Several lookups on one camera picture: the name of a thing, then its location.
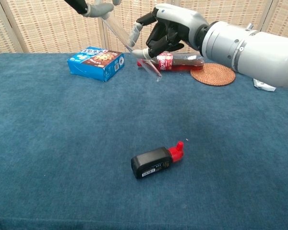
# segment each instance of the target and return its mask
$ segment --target transparent straw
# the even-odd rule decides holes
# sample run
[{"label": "transparent straw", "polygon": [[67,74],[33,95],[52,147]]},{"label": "transparent straw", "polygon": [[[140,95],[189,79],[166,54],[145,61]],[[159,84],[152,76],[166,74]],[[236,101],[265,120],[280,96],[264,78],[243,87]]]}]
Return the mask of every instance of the transparent straw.
[{"label": "transparent straw", "polygon": [[[135,42],[133,46],[129,45],[129,34],[124,30],[124,28],[118,23],[118,20],[111,13],[107,13],[105,16],[101,17],[101,19],[114,33],[114,35],[124,44],[130,53],[132,53],[132,51],[135,49],[140,49]],[[156,78],[156,81],[161,80],[161,73],[153,65],[151,60],[139,59],[138,61],[151,76]]]}]

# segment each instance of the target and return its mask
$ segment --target robotic arm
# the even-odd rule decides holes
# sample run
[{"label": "robotic arm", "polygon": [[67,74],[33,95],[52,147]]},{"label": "robotic arm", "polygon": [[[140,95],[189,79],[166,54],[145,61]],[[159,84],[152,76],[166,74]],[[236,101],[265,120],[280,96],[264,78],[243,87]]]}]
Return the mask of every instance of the robotic arm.
[{"label": "robotic arm", "polygon": [[274,87],[288,88],[288,38],[234,26],[227,22],[209,24],[198,12],[170,4],[158,4],[139,18],[130,40],[136,42],[143,26],[156,22],[138,58],[151,59],[164,51],[183,47],[184,41],[201,55],[236,72]]},{"label": "robotic arm", "polygon": [[87,4],[85,0],[64,0],[71,7],[73,7],[78,14],[82,14],[84,17],[100,17],[105,15],[106,13],[112,11],[114,6],[120,4],[121,0],[113,0],[113,4],[111,3],[102,3],[98,5]]}]

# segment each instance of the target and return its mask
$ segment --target plastic bottle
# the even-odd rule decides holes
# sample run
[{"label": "plastic bottle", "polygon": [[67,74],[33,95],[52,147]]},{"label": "plastic bottle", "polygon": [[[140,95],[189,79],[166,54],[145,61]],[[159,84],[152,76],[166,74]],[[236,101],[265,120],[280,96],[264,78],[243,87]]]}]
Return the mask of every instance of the plastic bottle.
[{"label": "plastic bottle", "polygon": [[198,53],[162,53],[153,59],[158,70],[200,70],[203,68],[204,58]]}]

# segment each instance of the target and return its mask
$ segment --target blue snack box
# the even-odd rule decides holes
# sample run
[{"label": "blue snack box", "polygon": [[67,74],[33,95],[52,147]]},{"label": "blue snack box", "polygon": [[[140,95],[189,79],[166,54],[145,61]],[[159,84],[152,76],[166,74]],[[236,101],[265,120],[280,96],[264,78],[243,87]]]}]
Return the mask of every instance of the blue snack box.
[{"label": "blue snack box", "polygon": [[71,74],[108,81],[124,67],[124,54],[89,46],[67,60]]}]

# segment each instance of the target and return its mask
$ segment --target round rattan coaster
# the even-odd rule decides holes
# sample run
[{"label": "round rattan coaster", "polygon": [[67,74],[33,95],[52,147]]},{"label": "round rattan coaster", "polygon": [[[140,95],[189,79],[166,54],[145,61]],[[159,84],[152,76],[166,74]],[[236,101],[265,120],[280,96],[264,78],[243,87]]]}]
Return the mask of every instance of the round rattan coaster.
[{"label": "round rattan coaster", "polygon": [[205,63],[201,70],[191,70],[191,75],[197,81],[213,86],[231,84],[236,78],[233,70],[214,63]]}]

